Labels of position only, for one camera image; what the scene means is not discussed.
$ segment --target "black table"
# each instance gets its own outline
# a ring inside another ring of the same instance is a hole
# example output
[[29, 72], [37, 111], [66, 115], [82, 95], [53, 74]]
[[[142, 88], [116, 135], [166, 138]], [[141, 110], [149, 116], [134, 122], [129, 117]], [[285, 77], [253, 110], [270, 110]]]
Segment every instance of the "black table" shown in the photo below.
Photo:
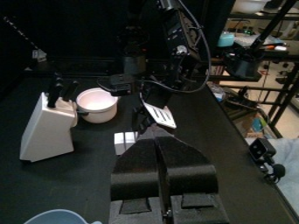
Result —
[[[96, 86], [94, 80], [78, 82], [77, 93]], [[113, 133], [130, 130], [137, 97], [121, 97], [109, 122], [92, 124], [78, 119], [70, 130], [71, 153], [26, 164], [18, 160], [21, 135], [47, 84], [46, 78], [25, 78], [0, 102], [0, 223], [23, 223], [55, 208], [78, 213], [86, 222], [108, 223]], [[173, 95], [168, 106], [177, 125], [174, 136], [197, 148], [216, 167], [218, 196], [230, 223], [296, 223], [210, 91], [204, 88], [197, 94]]]

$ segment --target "knife block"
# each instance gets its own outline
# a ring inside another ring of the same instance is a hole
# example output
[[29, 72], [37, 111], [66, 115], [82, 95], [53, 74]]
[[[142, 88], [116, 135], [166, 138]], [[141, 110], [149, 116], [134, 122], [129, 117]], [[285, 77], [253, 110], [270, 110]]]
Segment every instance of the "knife block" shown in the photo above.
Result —
[[41, 93], [22, 133], [19, 159], [30, 162], [73, 151], [70, 127], [77, 122], [74, 103], [59, 98], [55, 108], [47, 108], [46, 104], [47, 98]]

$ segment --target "white object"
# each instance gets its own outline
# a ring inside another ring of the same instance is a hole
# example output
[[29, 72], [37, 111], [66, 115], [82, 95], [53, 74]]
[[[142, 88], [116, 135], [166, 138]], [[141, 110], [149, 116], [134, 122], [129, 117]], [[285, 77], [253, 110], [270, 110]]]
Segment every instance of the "white object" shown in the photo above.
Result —
[[31, 162], [73, 151], [70, 127], [75, 126], [75, 107], [70, 101], [55, 101], [47, 108], [47, 98], [41, 93], [31, 117], [22, 133], [19, 159]]
[[253, 14], [264, 8], [269, 0], [236, 0], [232, 12]]
[[82, 119], [90, 123], [104, 123], [117, 113], [117, 97], [98, 87], [81, 92], [75, 102], [78, 110], [88, 112]]
[[136, 142], [136, 132], [121, 132], [114, 134], [116, 155], [120, 156]]
[[[234, 37], [234, 43], [238, 44], [240, 46], [250, 46], [252, 43], [254, 42], [256, 38], [258, 37], [258, 34], [250, 35], [250, 36], [244, 36], [244, 37]], [[274, 45], [274, 44], [282, 44], [284, 41], [281, 41], [280, 38], [274, 38], [270, 35], [265, 37], [265, 45]]]
[[176, 124], [173, 121], [173, 115], [170, 110], [164, 106], [164, 108], [157, 108], [153, 105], [144, 102], [144, 107], [146, 111], [149, 112], [153, 120], [156, 123], [161, 124], [162, 126], [174, 129]]
[[37, 59], [37, 62], [42, 62], [46, 60], [46, 53], [41, 50], [31, 50], [31, 58]]
[[277, 45], [274, 47], [274, 50], [277, 50], [277, 51], [285, 51], [285, 46]]

